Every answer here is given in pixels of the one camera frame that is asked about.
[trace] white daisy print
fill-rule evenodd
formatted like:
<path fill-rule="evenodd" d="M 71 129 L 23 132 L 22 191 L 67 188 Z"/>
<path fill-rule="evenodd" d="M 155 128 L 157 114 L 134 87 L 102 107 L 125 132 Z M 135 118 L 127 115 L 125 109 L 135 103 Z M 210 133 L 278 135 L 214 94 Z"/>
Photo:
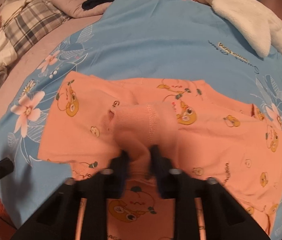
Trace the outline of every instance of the white daisy print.
<path fill-rule="evenodd" d="M 20 98 L 22 98 L 24 95 L 26 95 L 28 92 L 30 92 L 30 90 L 36 85 L 36 82 L 34 81 L 34 79 L 31 79 L 28 84 L 25 86 L 25 88 L 23 89 Z"/>

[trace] plaid pillow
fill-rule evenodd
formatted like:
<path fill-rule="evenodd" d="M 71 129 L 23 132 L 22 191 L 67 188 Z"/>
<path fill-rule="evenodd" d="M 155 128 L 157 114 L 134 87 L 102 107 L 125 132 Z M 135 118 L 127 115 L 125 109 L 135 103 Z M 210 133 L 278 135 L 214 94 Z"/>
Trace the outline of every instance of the plaid pillow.
<path fill-rule="evenodd" d="M 33 0 L 4 27 L 18 57 L 69 19 L 48 0 Z"/>

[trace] white plush toy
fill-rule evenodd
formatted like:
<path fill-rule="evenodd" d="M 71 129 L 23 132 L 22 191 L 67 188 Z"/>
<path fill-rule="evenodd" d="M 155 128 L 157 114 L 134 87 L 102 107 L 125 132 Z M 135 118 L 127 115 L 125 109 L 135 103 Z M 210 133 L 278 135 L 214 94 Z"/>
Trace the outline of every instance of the white plush toy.
<path fill-rule="evenodd" d="M 282 20 L 257 0 L 197 0 L 209 4 L 216 14 L 230 21 L 256 53 L 269 55 L 271 44 L 282 54 Z"/>

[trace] blue blanket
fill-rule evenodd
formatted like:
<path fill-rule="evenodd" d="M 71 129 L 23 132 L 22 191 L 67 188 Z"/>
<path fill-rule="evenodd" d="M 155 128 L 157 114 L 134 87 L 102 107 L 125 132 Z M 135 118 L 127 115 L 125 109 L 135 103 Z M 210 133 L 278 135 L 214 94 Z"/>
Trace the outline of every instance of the blue blanket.
<path fill-rule="evenodd" d="M 13 174 L 0 181 L 0 197 L 18 227 L 71 176 L 68 165 L 37 159 L 49 108 L 71 70 L 109 80 L 203 79 L 265 114 L 267 106 L 282 119 L 282 55 L 275 48 L 259 58 L 228 21 L 190 0 L 115 0 L 100 21 L 62 41 L 26 78 L 0 120 L 0 160 L 15 161 Z M 11 107 L 40 90 L 45 92 L 37 105 L 40 117 L 28 121 L 23 138 Z M 271 238 L 282 238 L 282 200 Z"/>

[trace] screw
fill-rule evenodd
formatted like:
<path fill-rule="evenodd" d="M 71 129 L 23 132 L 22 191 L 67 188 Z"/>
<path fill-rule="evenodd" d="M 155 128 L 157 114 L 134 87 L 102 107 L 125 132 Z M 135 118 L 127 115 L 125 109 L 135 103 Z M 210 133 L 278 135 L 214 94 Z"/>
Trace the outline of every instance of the screw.
<path fill-rule="evenodd" d="M 170 169 L 169 173 L 172 174 L 172 175 L 179 175 L 179 174 L 182 173 L 182 170 L 180 170 L 180 169 Z"/>
<path fill-rule="evenodd" d="M 211 185 L 218 183 L 217 180 L 216 180 L 214 177 L 209 177 L 209 178 L 207 179 L 207 182 L 208 182 L 209 184 L 211 184 Z"/>
<path fill-rule="evenodd" d="M 103 169 L 101 173 L 103 175 L 111 175 L 114 171 L 112 169 Z"/>
<path fill-rule="evenodd" d="M 66 185 L 73 185 L 75 183 L 75 180 L 73 178 L 67 178 L 64 184 Z"/>

